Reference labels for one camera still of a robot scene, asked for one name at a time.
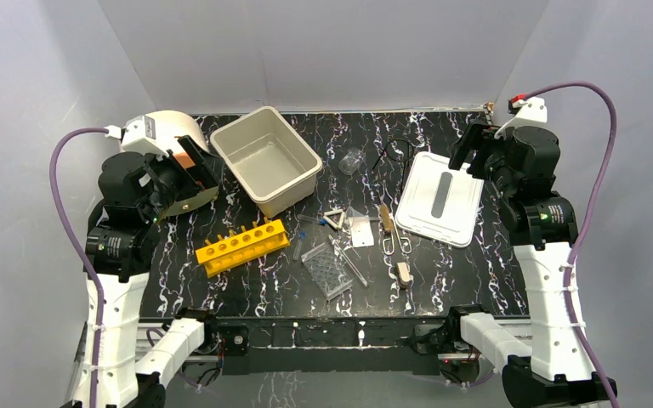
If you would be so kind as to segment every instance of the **white wall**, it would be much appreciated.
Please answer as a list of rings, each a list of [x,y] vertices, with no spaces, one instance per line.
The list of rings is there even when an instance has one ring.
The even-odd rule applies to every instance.
[[[99,0],[159,109],[482,105],[546,0]]]
[[[48,187],[48,161],[74,128],[151,111],[96,0],[0,0],[0,406],[64,403],[86,319],[85,274]],[[85,135],[59,176],[77,234],[116,146]]]
[[[612,97],[616,147],[577,268],[588,337],[622,406],[653,406],[653,1],[553,0],[497,101],[554,82],[594,82]],[[585,89],[544,96],[562,158],[557,190],[582,219],[609,119]]]

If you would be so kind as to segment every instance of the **clear plastic piece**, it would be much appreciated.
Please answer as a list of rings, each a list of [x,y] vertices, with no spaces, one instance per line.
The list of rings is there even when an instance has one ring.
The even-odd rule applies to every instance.
[[[351,246],[354,248],[374,245],[374,235],[369,217],[349,206],[346,211],[347,225],[351,235]]]
[[[325,242],[302,255],[302,264],[324,293],[326,300],[334,299],[354,284],[354,280],[346,274],[334,250]]]
[[[363,161],[363,151],[355,147],[349,148],[349,150],[347,150],[347,155],[339,161],[339,170],[341,170],[342,173],[350,176],[354,174],[357,169],[359,169],[359,166],[361,166]]]
[[[299,259],[299,254],[302,252],[302,244],[304,243],[305,236],[306,234],[304,232],[299,233],[299,240],[297,241],[297,247],[294,249],[294,256],[292,257],[292,261]]]
[[[308,215],[303,215],[303,214],[299,214],[297,216],[297,218],[302,220],[302,221],[306,221],[307,223],[312,223],[312,224],[324,225],[324,224],[327,223],[327,221],[324,221],[323,219],[318,219],[318,218],[310,217]]]

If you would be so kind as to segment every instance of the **black bracket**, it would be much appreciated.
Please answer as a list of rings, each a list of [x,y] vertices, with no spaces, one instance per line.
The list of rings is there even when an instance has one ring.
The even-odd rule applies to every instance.
[[[616,395],[615,380],[609,378],[609,382]],[[607,400],[607,392],[596,372],[589,380],[568,381],[564,374],[559,374],[552,382],[532,372],[531,357],[510,355],[502,370],[502,385],[507,400],[515,408],[586,405]]]
[[[209,350],[215,345],[216,334],[219,329],[217,327],[216,315],[213,313],[213,311],[181,308],[173,316],[173,319],[194,319],[204,324],[204,344],[202,344],[199,348],[200,351]],[[169,326],[170,324],[164,323],[162,325],[162,329],[168,331]]]
[[[481,304],[467,304],[463,306],[452,306],[449,308],[449,314],[446,317],[446,324],[449,328],[449,340],[451,342],[461,342],[462,330],[459,328],[459,320],[472,313],[489,313]]]
[[[221,326],[219,335],[224,339],[224,355],[247,355],[249,350],[249,329],[246,326]]]

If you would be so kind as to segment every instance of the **black tabletop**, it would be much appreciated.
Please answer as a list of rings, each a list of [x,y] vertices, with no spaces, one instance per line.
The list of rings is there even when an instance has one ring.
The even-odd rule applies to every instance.
[[[142,316],[171,316],[181,307],[210,308],[218,316],[425,316],[444,315],[452,305],[481,303],[497,315],[528,314],[525,284],[514,252],[497,216],[495,190],[485,183],[474,239],[458,249],[417,235],[404,233],[413,251],[396,251],[387,257],[380,246],[378,223],[372,224],[375,245],[349,248],[347,255],[366,277],[369,287],[357,279],[349,291],[327,302],[309,272],[292,261],[298,232],[306,233],[302,253],[334,235],[328,226],[315,226],[297,219],[298,214],[316,216],[332,207],[352,206],[377,216],[384,202],[394,212],[399,204],[402,163],[384,158],[372,172],[382,147],[392,138],[408,139],[417,151],[449,156],[451,145],[470,119],[481,112],[406,112],[299,114],[285,118],[322,158],[316,192],[280,213],[292,240],[284,250],[207,278],[196,262],[195,250],[205,240],[264,215],[249,199],[230,170],[217,165],[218,198],[197,211],[162,222],[162,244],[154,256],[151,279],[146,288]],[[208,135],[238,116],[196,116]],[[366,153],[366,163],[352,176],[337,167],[348,148]],[[397,158],[405,155],[400,144]],[[414,276],[410,289],[400,290],[395,275],[397,262],[408,262]]]

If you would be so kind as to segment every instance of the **white plastic bin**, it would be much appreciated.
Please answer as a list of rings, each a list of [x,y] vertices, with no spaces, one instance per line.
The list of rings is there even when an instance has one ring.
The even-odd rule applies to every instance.
[[[216,130],[211,143],[268,218],[314,192],[321,158],[271,106]]]

